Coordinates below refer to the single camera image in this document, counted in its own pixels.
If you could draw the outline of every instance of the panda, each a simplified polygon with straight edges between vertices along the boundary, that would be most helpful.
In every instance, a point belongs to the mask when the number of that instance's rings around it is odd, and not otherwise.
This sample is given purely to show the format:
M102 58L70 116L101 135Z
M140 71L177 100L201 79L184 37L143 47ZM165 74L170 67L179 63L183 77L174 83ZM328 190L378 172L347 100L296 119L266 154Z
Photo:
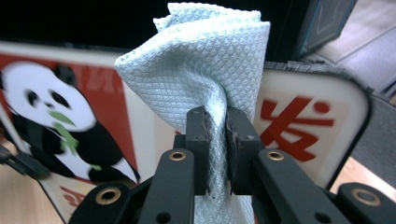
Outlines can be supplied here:
M96 119L68 66L52 71L39 63L10 63L1 71L1 89L28 153L52 172L92 183L138 182L138 172Z

